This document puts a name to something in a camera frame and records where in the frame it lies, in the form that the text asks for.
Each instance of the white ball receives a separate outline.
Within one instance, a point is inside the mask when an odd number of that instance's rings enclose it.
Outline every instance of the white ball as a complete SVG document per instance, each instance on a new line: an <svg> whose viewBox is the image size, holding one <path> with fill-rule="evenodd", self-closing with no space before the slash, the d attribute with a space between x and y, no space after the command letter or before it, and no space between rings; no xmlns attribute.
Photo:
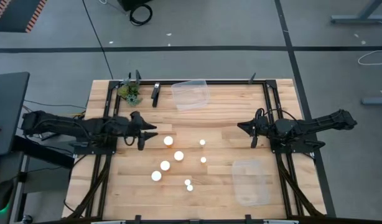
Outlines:
<svg viewBox="0 0 382 224"><path fill-rule="evenodd" d="M170 162L168 162L168 161L162 161L161 162L161 169L163 171L167 171L167 170L169 170L169 168L170 168Z"/></svg>
<svg viewBox="0 0 382 224"><path fill-rule="evenodd" d="M188 191L192 191L192 190L193 190L192 185L188 185L188 186L187 186L187 190L188 190Z"/></svg>
<svg viewBox="0 0 382 224"><path fill-rule="evenodd" d="M162 174L159 171L152 172L151 178L153 181L158 181L162 178Z"/></svg>
<svg viewBox="0 0 382 224"><path fill-rule="evenodd" d="M181 151L177 151L174 153L174 159L177 161L182 161L184 158L184 153Z"/></svg>
<svg viewBox="0 0 382 224"><path fill-rule="evenodd" d="M171 146L173 144L173 138L170 136L166 136L164 138L164 143L166 146Z"/></svg>

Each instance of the table leg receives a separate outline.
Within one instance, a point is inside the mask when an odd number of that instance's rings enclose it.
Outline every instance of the table leg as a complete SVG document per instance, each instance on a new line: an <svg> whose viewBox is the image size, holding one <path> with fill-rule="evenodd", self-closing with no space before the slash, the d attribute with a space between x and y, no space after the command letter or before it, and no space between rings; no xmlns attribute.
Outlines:
<svg viewBox="0 0 382 224"><path fill-rule="evenodd" d="M382 0L371 0L371 2L357 16L340 15L331 16L331 22L382 22L382 15L372 15L372 13L382 4Z"/></svg>

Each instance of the black metal frame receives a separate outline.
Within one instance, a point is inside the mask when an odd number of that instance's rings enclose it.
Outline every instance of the black metal frame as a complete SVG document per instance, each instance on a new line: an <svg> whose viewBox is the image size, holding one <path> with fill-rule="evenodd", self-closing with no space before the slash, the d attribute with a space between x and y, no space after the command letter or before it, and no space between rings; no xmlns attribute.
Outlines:
<svg viewBox="0 0 382 224"><path fill-rule="evenodd" d="M179 82L184 82L186 80L143 80L141 82L141 85L154 85L155 83L159 82L161 85L172 85ZM277 84L275 80L253 80L251 83L250 80L207 80L208 85L262 85L263 91L264 91L264 99L266 101L266 107L268 109L268 118L269 122L272 124L274 123L274 115L272 107L271 107L271 100L269 96L269 90L271 89L273 91L274 95L274 101L276 105L276 109L281 109L281 102L279 100L279 93L277 89ZM109 81L108 85L108 92L106 97L106 103L105 103L105 109L104 109L104 115L107 116L109 113L109 106L111 104L111 96L113 94L114 88L120 85L120 81L112 80ZM117 115L119 112L119 104L120 104L120 97L116 97L115 105L114 105L114 115ZM283 118L282 111L277 110L278 118ZM286 170L284 163L282 161L282 154L280 152L276 152L276 148L271 146L273 153L276 156L277 161L277 167L279 171L279 178L281 183L281 190L282 190L282 196L284 200L284 208L286 212L287 220L295 220L300 223L377 223L378 221L373 220L356 220L356 219L346 219L346 218L330 218L330 217L324 217L324 216L315 216L315 217L306 217L303 213L303 206L302 203L306 206L309 205L309 201L305 197L305 195L302 193L302 191L297 186L297 179L296 179L296 172L294 168L294 163L292 159L292 154L288 153L286 154L287 164L289 173ZM111 164L112 155L106 156L106 162L108 163L108 173L109 173L109 167ZM91 186L94 185L96 182L96 179L98 177L98 171L100 169L100 162L101 162L101 155L96 155L95 159L95 165L93 168L93 176L91 178ZM91 222L98 222L102 221L103 218L103 209L105 206L105 197L106 197L106 191L107 191L107 185L108 185L108 179L109 174L104 178L102 187L101 187L101 193L100 193L100 200L98 204L98 213L96 217L91 217L91 211L93 209L93 199L89 203L89 205L86 208L85 218L66 218L59 221L54 222L45 222L43 224L61 224L61 223L91 223ZM289 201L289 193L287 190L287 183L291 186L291 188L294 191L294 196L296 200L296 207L297 207L297 213L298 215L295 216L292 214L291 210L291 203ZM314 213L316 210L315 208L311 206L307 206L306 210L311 213L312 216L317 215ZM245 219L243 220L141 220L140 215L136 215L134 220L126 220L126 223L130 224L140 224L140 223L176 223L176 224L202 224L202 223L275 223L273 220L257 220L252 219L251 215L246 214Z"/></svg>

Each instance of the plastic lid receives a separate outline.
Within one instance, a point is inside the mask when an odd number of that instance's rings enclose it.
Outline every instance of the plastic lid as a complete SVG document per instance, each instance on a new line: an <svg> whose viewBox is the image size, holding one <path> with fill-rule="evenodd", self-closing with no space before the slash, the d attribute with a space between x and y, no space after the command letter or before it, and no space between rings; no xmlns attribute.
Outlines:
<svg viewBox="0 0 382 224"><path fill-rule="evenodd" d="M269 203L266 176L257 160L233 163L233 185L236 200L243 206Z"/></svg>

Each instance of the ping pong ball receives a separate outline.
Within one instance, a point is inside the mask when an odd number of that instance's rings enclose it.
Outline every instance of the ping pong ball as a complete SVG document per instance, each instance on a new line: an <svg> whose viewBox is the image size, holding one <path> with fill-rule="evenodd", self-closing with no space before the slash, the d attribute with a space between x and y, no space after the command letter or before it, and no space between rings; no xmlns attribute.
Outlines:
<svg viewBox="0 0 382 224"><path fill-rule="evenodd" d="M167 162L167 161L162 161L161 162L161 169L163 171L167 171L167 170L169 170L169 168L170 168L170 163L169 162Z"/></svg>
<svg viewBox="0 0 382 224"><path fill-rule="evenodd" d="M159 171L152 172L151 178L153 181L158 181L162 178L162 174Z"/></svg>
<svg viewBox="0 0 382 224"><path fill-rule="evenodd" d="M184 158L184 153L181 151L177 151L174 153L174 159L177 161L182 161Z"/></svg>

